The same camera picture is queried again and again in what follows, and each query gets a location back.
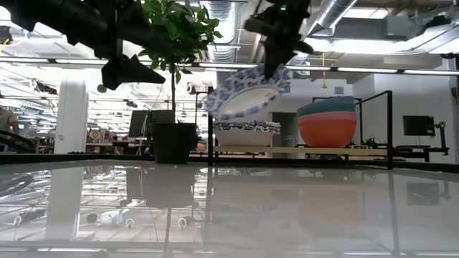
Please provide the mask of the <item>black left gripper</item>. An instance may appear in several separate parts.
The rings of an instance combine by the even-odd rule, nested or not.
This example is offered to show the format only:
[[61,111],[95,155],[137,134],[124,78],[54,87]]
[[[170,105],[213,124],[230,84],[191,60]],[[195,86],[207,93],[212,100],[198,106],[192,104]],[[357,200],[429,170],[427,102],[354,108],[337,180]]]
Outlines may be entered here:
[[[109,90],[116,90],[123,83],[164,83],[166,79],[141,64],[136,55],[122,54],[122,40],[117,34],[119,7],[120,1],[116,0],[64,0],[60,5],[62,33],[70,44],[81,43],[91,48],[96,57],[112,57],[101,69],[103,85]],[[171,43],[149,25],[139,1],[126,2],[123,38],[160,54],[172,53]]]

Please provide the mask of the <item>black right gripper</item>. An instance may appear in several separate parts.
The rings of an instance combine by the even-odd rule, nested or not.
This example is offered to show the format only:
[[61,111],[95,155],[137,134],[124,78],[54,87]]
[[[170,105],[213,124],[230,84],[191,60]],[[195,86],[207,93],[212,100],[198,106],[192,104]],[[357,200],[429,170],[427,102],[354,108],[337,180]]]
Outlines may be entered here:
[[266,36],[265,45],[265,78],[271,78],[280,65],[290,60],[290,50],[280,46],[272,37],[291,37],[292,51],[313,54],[311,45],[298,35],[304,19],[310,17],[308,12],[310,0],[271,0],[271,6],[259,11],[259,1],[254,13],[246,20],[244,29]]

